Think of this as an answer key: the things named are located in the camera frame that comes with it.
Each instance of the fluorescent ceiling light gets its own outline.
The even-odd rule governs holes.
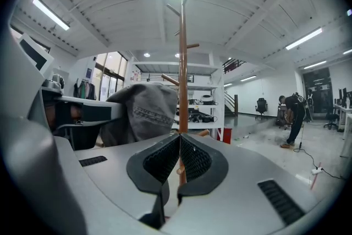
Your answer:
[[[347,50],[347,51],[343,52],[342,54],[343,54],[343,55],[346,55],[346,54],[348,54],[348,53],[350,53],[350,52],[352,52],[352,49]]]
[[[44,14],[46,14],[50,19],[57,23],[64,30],[68,30],[70,27],[64,23],[59,17],[57,17],[48,7],[45,6],[40,0],[33,0],[33,4],[37,6]]]
[[[319,62],[319,63],[316,63],[316,64],[314,64],[314,65],[309,65],[308,67],[305,67],[304,69],[313,68],[313,67],[315,67],[316,65],[321,65],[321,64],[325,64],[325,63],[326,63],[326,61]]]
[[[311,39],[312,37],[315,37],[316,35],[320,34],[322,31],[323,31],[322,28],[319,28],[319,29],[313,31],[312,33],[306,35],[305,37],[302,37],[301,39],[298,39],[297,41],[295,41],[295,42],[291,43],[290,45],[286,46],[286,49],[290,50],[293,47],[296,47],[297,45],[300,45],[303,42]]]
[[[246,81],[246,80],[249,80],[249,79],[253,79],[253,78],[256,78],[257,76],[254,75],[254,76],[250,76],[249,78],[246,78],[246,79],[241,79],[241,81]]]

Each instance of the red container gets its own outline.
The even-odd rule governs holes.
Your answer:
[[[231,134],[232,134],[232,128],[224,128],[224,136],[222,138],[224,143],[231,144]]]

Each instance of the shelf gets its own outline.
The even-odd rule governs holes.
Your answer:
[[[168,81],[131,81],[131,84],[163,84],[167,86],[171,86],[173,88],[178,88],[174,84]],[[213,90],[219,88],[219,85],[215,84],[196,84],[196,83],[187,83],[188,90]]]
[[[179,129],[179,125],[174,123],[172,125],[172,129]],[[208,129],[208,128],[221,128],[221,126],[217,122],[211,123],[188,123],[188,129]]]
[[[143,73],[171,73],[178,74],[178,62],[133,62]],[[187,74],[189,75],[211,75],[219,70],[213,65],[187,64]]]
[[[219,105],[188,105],[188,109],[194,109],[194,108],[199,108],[201,109],[213,109],[218,107]]]

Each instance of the office chair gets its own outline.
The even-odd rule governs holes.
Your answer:
[[[324,124],[324,128],[328,127],[331,130],[332,126],[336,127],[337,129],[339,126],[334,123],[336,119],[339,119],[340,116],[338,114],[334,114],[334,107],[329,108],[328,113],[326,114],[326,119],[329,121],[328,123]]]
[[[266,100],[264,98],[259,98],[257,104],[258,106],[255,106],[255,111],[260,112],[260,117],[262,119],[264,112],[268,111],[268,104],[266,103]]]

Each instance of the gray concrete floor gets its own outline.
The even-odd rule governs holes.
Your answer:
[[[232,145],[258,152],[267,157],[305,183],[308,189],[311,189],[314,180],[314,176],[311,173],[311,170],[314,168],[311,157],[302,151],[296,153],[293,151],[293,148],[280,148],[280,143],[287,139],[290,131],[283,128],[279,129],[273,123],[274,120],[269,122],[266,120],[260,121],[255,120],[253,116],[243,115],[237,121],[234,118],[227,118],[225,122],[226,126],[232,127],[233,130],[241,127],[248,129],[253,128],[256,124],[259,125],[256,127],[259,130],[254,130],[251,134],[247,132],[249,134],[248,138],[243,138],[242,136],[238,140],[234,140],[235,138],[233,138]],[[340,176],[343,173],[346,162],[346,159],[339,156],[344,144],[342,140],[343,133],[339,133],[333,129],[324,129],[323,124],[324,121],[306,123],[304,129],[301,129],[296,139],[295,147],[298,147],[302,140],[302,148],[313,156],[316,166],[321,164],[321,167],[330,174]],[[176,195],[179,185],[179,178],[176,174],[177,168],[178,164],[168,178],[170,199],[165,206],[166,216],[171,216],[177,209],[178,202]],[[328,195],[337,193],[343,184],[343,180],[332,178],[323,172],[317,175],[312,191],[317,200],[320,201]]]

